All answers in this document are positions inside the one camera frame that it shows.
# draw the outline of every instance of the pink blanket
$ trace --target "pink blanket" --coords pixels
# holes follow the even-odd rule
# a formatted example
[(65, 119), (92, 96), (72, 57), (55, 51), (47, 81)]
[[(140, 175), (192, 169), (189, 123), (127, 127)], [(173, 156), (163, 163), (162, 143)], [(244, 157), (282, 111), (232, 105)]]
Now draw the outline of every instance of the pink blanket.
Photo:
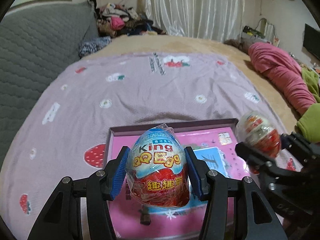
[(303, 115), (315, 98), (301, 77), (301, 67), (282, 49), (257, 42), (249, 48), (249, 56), (256, 71), (266, 76)]

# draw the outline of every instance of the strawberry patterned blanket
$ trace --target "strawberry patterned blanket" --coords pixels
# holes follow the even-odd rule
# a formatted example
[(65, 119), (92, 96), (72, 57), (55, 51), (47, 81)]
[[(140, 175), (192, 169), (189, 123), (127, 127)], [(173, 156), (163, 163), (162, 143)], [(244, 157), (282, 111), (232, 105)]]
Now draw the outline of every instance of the strawberry patterned blanket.
[[(27, 239), (64, 176), (81, 179), (102, 168), (110, 127), (239, 119), (252, 110), (285, 132), (265, 98), (224, 56), (155, 52), (76, 62), (44, 91), (16, 135), (0, 173), (0, 214), (17, 239)], [(300, 168), (284, 151), (277, 161)]]

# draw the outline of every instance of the blue patterned cloth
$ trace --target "blue patterned cloth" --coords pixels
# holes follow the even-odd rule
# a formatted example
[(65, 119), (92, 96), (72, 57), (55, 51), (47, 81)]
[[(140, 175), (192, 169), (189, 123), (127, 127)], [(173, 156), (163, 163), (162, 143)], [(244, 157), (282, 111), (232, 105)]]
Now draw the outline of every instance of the blue patterned cloth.
[(111, 43), (110, 36), (95, 38), (91, 41), (85, 41), (79, 46), (79, 57), (85, 57), (103, 49)]

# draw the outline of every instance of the transparent plastic wrapper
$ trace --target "transparent plastic wrapper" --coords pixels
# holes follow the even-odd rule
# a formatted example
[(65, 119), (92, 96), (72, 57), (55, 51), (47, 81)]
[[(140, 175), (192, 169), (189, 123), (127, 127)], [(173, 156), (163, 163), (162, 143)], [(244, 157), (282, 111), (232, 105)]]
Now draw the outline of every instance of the transparent plastic wrapper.
[(189, 202), (186, 156), (166, 124), (139, 137), (130, 150), (126, 172), (131, 196), (143, 204), (178, 208)]
[[(248, 143), (271, 158), (276, 158), (281, 150), (278, 131), (268, 119), (257, 111), (242, 116), (236, 126), (236, 133), (240, 141)], [(250, 167), (250, 171), (259, 174), (252, 167)]]

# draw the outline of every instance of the metal screw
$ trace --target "metal screw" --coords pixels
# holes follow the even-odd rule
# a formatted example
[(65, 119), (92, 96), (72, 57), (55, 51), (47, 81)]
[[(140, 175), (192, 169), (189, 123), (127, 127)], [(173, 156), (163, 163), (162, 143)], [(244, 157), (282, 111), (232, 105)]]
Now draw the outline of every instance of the metal screw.
[(62, 179), (62, 183), (64, 183), (64, 184), (67, 184), (67, 183), (69, 183), (70, 182), (70, 178), (69, 177), (64, 177), (63, 179)]
[(96, 175), (98, 177), (102, 177), (104, 174), (106, 174), (106, 172), (104, 170), (99, 170), (99, 171), (96, 172)]
[(246, 177), (244, 177), (244, 181), (245, 181), (246, 183), (251, 183), (251, 182), (252, 182), (252, 178), (246, 176)]
[(276, 189), (276, 185), (274, 183), (270, 183), (269, 184), (269, 189), (270, 190), (275, 190)]
[(212, 176), (212, 177), (215, 177), (215, 176), (218, 175), (218, 172), (217, 172), (216, 170), (209, 170), (209, 171), (208, 171), (208, 174), (209, 174), (210, 176)]

